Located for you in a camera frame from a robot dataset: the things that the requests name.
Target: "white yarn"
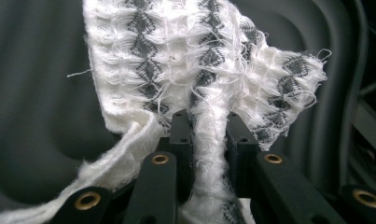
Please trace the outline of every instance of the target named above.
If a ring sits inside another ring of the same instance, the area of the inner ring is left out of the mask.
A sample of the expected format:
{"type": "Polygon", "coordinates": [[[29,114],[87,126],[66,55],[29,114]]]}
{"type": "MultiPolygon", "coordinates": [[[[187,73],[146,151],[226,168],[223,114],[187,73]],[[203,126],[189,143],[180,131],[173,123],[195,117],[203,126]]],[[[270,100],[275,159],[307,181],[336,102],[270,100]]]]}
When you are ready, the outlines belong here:
{"type": "Polygon", "coordinates": [[[268,150],[302,109],[315,104],[330,53],[319,60],[269,47],[266,35],[227,0],[83,2],[105,125],[123,138],[98,161],[83,164],[58,199],[2,213],[0,223],[42,223],[79,189],[126,185],[181,109],[191,116],[195,172],[182,219],[244,222],[223,156],[227,115],[239,114],[268,150]]]}

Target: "round hole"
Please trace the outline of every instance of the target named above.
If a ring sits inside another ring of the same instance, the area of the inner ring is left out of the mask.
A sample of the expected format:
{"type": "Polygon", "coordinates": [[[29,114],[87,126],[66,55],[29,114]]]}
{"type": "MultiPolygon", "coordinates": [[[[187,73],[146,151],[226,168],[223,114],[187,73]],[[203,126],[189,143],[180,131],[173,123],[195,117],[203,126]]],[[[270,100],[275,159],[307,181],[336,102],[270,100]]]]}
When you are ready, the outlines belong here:
{"type": "Polygon", "coordinates": [[[94,191],[89,191],[77,198],[75,208],[78,210],[88,210],[97,205],[99,201],[101,201],[101,195],[94,191]]]}
{"type": "Polygon", "coordinates": [[[271,162],[271,163],[281,163],[283,161],[283,158],[281,158],[280,156],[277,156],[275,154],[266,154],[264,156],[264,159],[268,162],[271,162]]]}
{"type": "Polygon", "coordinates": [[[142,217],[140,224],[156,224],[156,218],[153,216],[142,217]]]}
{"type": "Polygon", "coordinates": [[[165,155],[157,155],[152,158],[152,162],[155,164],[164,164],[168,161],[168,156],[165,155]]]}
{"type": "Polygon", "coordinates": [[[353,190],[354,198],[367,207],[376,208],[376,195],[363,189],[353,190]]]}
{"type": "Polygon", "coordinates": [[[315,215],[311,218],[312,223],[314,224],[328,224],[329,222],[323,216],[315,215]]]}

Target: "brass grommet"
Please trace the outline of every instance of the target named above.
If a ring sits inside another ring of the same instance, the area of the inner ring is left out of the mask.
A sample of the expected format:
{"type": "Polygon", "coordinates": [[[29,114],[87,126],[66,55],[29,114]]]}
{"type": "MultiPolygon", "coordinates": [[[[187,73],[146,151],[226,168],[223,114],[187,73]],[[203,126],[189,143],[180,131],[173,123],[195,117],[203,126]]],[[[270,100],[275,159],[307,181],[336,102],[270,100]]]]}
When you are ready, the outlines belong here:
{"type": "Polygon", "coordinates": [[[275,154],[266,154],[264,156],[264,159],[268,162],[275,163],[275,164],[283,162],[283,158],[275,154]]]}
{"type": "Polygon", "coordinates": [[[168,160],[168,156],[166,155],[156,155],[152,158],[152,162],[157,165],[167,163],[168,160]]]}
{"type": "Polygon", "coordinates": [[[376,195],[363,189],[353,190],[354,198],[367,207],[376,208],[376,195]]]}
{"type": "Polygon", "coordinates": [[[94,191],[81,194],[75,201],[77,210],[88,210],[97,205],[101,201],[101,195],[94,191]]]}

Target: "white knitted fabric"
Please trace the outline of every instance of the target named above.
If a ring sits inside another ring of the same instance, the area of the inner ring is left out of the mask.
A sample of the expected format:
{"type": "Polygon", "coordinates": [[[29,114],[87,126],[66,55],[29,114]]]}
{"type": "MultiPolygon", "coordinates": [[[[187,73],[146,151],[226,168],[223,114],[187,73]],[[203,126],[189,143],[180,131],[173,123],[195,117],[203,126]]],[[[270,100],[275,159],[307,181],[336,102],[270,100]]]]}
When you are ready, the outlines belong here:
{"type": "Polygon", "coordinates": [[[227,0],[84,0],[91,70],[105,125],[121,141],[80,168],[52,202],[0,214],[42,223],[87,186],[118,189],[167,135],[172,114],[193,126],[195,182],[180,206],[187,223],[244,223],[227,179],[227,115],[239,114],[263,150],[315,102],[325,80],[313,55],[281,51],[227,0]]]}

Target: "knitted fabric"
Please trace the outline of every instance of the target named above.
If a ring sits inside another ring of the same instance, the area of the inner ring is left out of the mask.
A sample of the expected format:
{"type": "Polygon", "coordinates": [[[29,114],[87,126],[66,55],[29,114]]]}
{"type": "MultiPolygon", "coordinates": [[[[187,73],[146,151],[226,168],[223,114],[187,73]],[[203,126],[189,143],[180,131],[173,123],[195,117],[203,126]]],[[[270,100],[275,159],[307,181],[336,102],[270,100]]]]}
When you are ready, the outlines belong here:
{"type": "Polygon", "coordinates": [[[227,178],[227,115],[239,114],[263,150],[315,102],[325,80],[313,55],[269,47],[226,0],[84,0],[91,70],[105,125],[123,138],[84,164],[47,204],[0,215],[0,223],[42,223],[78,189],[118,189],[187,109],[195,182],[180,206],[187,223],[244,223],[227,178]]]}

